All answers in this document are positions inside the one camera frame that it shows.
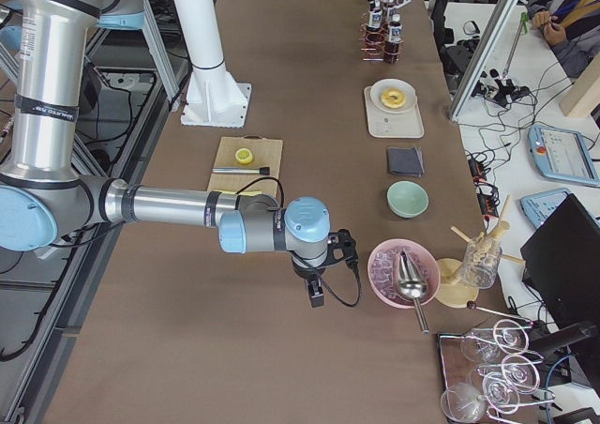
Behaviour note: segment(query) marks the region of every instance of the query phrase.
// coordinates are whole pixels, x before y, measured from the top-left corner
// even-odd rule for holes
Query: scoop handle
[[[419,322],[419,326],[421,327],[421,331],[423,333],[429,333],[428,320],[425,319],[425,313],[423,312],[423,307],[421,307],[420,299],[413,299],[414,311],[416,312],[416,319]]]

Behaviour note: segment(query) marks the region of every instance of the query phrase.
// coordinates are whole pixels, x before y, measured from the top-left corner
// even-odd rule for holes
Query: cutting board
[[[235,161],[235,151],[245,147],[252,151],[254,160],[250,164],[239,164]],[[262,168],[268,166],[271,176],[279,178],[279,165],[281,163],[281,152],[283,151],[282,140],[269,140],[266,138],[233,138],[224,136],[218,145],[214,168]],[[219,190],[236,192],[251,181],[263,177],[257,174],[211,174],[208,182],[208,190]],[[252,185],[245,192],[260,191],[277,198],[278,186],[273,180],[264,180]]]

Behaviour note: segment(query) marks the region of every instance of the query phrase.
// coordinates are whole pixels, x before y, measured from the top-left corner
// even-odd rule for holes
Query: mint green bowl
[[[402,218],[419,216],[429,205],[427,192],[414,182],[396,182],[387,190],[387,204]]]

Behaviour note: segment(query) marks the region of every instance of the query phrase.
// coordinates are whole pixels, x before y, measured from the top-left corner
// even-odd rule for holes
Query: black monitor
[[[521,248],[527,282],[539,292],[558,328],[590,321],[600,328],[600,227],[569,194]],[[600,394],[600,339],[570,346]]]

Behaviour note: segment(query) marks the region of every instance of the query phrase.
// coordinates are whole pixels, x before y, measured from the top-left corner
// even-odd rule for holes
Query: white table
[[[463,24],[467,21],[476,21],[483,33],[492,10],[492,5],[450,3],[446,10],[446,26],[454,29],[455,41],[471,38],[464,34]],[[506,25],[492,56],[487,62],[486,71],[492,68],[497,69],[499,72],[503,71],[517,32],[520,13],[523,11],[525,11],[525,7],[517,7],[514,10],[511,20]],[[566,74],[561,65],[557,63],[554,53],[549,49],[540,32],[532,29],[528,34],[521,35],[520,37],[509,71],[509,77],[514,80],[515,84],[527,85],[531,90],[534,90],[538,88],[542,75],[544,75],[544,78],[541,82],[541,87],[552,86],[539,91],[537,94],[537,110],[540,110],[544,104],[560,93],[570,82],[566,79]],[[559,102],[565,94],[566,91],[562,92],[544,107],[539,115],[537,115],[537,121],[542,121],[558,128],[574,129],[594,140],[600,130],[591,117],[574,119],[563,115],[559,107]],[[529,103],[530,100],[525,98],[522,102]],[[498,119],[489,116],[488,112],[496,115],[501,110],[501,107],[491,102],[484,102],[482,98],[471,98],[468,101],[458,118],[458,123],[461,125],[462,140],[467,150],[470,152],[485,150],[478,130],[493,122],[498,122]],[[531,106],[515,105],[510,112],[502,116],[502,121],[514,126],[520,118],[523,118],[531,111]],[[531,122],[531,118],[524,119],[521,121],[520,126],[524,127],[529,122]],[[506,254],[520,256],[519,249],[532,235],[534,228],[520,210],[517,202],[518,199],[529,194],[565,186],[576,194],[577,198],[588,211],[594,216],[600,216],[600,189],[583,187],[571,183],[561,184],[560,182],[550,181],[543,177],[533,163],[533,157],[529,151],[527,141],[527,130],[525,129],[520,132],[520,143],[518,143],[519,132],[516,132],[512,136],[506,136],[512,131],[513,129],[508,129],[501,133],[486,131],[484,136],[488,147],[495,148],[506,143],[511,143],[509,146],[512,147],[510,161],[495,169],[494,174],[490,173],[487,178],[499,188],[501,204],[504,203],[504,199],[508,194],[512,196],[513,200],[506,214],[511,228],[503,241],[502,250]],[[497,154],[500,158],[506,158],[504,150],[497,151]],[[593,159],[600,159],[600,142],[592,149],[591,155]],[[527,304],[535,300],[521,282],[522,274],[522,265],[505,260],[501,261],[499,275],[502,281],[504,298],[507,299],[508,296],[512,296],[517,305]],[[531,306],[519,309],[519,314],[536,319],[538,307],[537,304],[531,304]],[[593,389],[581,388],[574,385],[553,387],[552,389],[557,394],[558,404],[565,409],[564,412],[593,406],[596,413],[600,413],[600,399],[598,399]]]

